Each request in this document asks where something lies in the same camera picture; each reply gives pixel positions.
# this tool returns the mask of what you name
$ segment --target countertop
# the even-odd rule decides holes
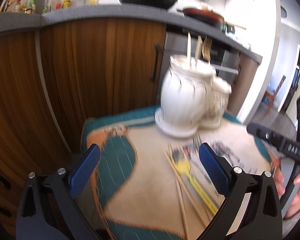
[[[36,29],[56,23],[96,17],[136,18],[175,25],[216,39],[242,52],[258,64],[262,61],[262,56],[247,50],[210,25],[190,17],[184,17],[182,14],[169,13],[163,9],[142,5],[86,5],[61,9],[42,15],[0,13],[0,33],[22,29]]]

